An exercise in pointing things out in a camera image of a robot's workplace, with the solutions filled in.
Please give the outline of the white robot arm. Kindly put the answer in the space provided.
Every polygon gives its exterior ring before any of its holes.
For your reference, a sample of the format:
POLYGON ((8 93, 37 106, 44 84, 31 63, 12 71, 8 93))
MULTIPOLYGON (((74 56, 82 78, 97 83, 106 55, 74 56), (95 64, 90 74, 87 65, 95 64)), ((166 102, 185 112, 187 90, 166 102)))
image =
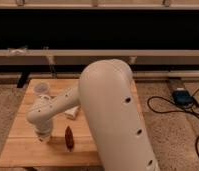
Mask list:
POLYGON ((89 64, 78 82, 54 98, 38 99, 27 114, 39 136, 48 136, 52 118, 82 108, 105 171, 160 171, 132 92, 129 65, 117 59, 89 64))

